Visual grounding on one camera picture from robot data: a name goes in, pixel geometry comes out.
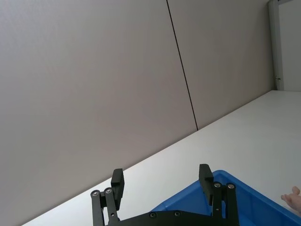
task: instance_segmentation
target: finger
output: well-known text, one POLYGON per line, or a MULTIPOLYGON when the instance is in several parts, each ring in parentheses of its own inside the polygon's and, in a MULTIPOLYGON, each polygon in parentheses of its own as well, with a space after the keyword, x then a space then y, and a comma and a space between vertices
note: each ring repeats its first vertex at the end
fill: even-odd
POLYGON ((286 198, 284 195, 281 196, 281 199, 286 202, 286 198))
POLYGON ((294 186, 294 187, 292 188, 292 192, 293 192, 293 194, 299 195, 299 194, 300 194, 300 189, 299 189, 298 187, 294 186))
POLYGON ((292 198, 289 195, 284 195, 286 198, 286 202, 292 202, 292 198))

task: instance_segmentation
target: bolt head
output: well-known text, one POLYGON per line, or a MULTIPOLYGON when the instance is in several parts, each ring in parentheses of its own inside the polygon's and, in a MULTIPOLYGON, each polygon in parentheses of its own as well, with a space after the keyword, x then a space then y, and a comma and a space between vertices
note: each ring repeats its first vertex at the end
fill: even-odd
POLYGON ((109 194, 109 193, 112 192, 112 189, 108 188, 107 190, 105 190, 105 192, 106 192, 107 194, 109 194))
POLYGON ((180 212, 179 211, 176 211, 176 212, 174 212, 174 215, 176 216, 176 217, 178 217, 178 216, 180 216, 180 212))
POLYGON ((233 184, 228 184, 228 188, 234 188, 235 186, 233 184))
POLYGON ((156 213, 150 213, 150 218, 155 218, 157 215, 156 215, 156 213))
POLYGON ((215 183, 214 186, 215 187, 221 187, 221 184, 220 183, 215 183))

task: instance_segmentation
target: white table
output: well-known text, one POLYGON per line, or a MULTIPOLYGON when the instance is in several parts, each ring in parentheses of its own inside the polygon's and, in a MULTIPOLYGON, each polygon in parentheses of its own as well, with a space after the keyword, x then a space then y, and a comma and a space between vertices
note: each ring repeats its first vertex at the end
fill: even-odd
MULTIPOLYGON (((125 170, 120 219, 148 212, 196 181, 200 163, 284 205, 280 195, 301 187, 300 116, 301 93, 271 91, 125 170)), ((109 186, 110 179, 25 226, 92 226, 90 192, 109 186)))

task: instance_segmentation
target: blue plastic bin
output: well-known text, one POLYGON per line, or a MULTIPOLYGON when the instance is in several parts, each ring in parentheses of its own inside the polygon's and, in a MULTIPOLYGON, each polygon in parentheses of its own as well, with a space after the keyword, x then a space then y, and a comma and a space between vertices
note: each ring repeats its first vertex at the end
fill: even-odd
MULTIPOLYGON (((213 176, 215 181, 222 184, 232 182, 236 185, 241 226, 301 226, 299 216, 250 188, 231 174, 218 170, 213 173, 213 176)), ((207 204, 199 181, 194 182, 153 209, 153 211, 162 210, 182 210, 205 215, 211 213, 211 207, 207 204)))

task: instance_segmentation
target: screw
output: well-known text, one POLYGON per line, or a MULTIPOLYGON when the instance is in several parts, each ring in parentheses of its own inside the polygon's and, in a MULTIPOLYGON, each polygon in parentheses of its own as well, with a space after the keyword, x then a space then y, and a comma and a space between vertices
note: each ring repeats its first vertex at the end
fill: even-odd
POLYGON ((178 217, 178 216, 180 216, 180 212, 179 211, 176 211, 176 212, 174 212, 174 215, 176 216, 176 217, 178 217))
POLYGON ((234 188, 235 186, 233 184, 228 184, 228 188, 234 188))
POLYGON ((150 218, 155 218, 156 216, 156 213, 150 213, 150 218))
POLYGON ((215 187, 221 187, 221 184, 220 183, 214 183, 214 186, 215 187))

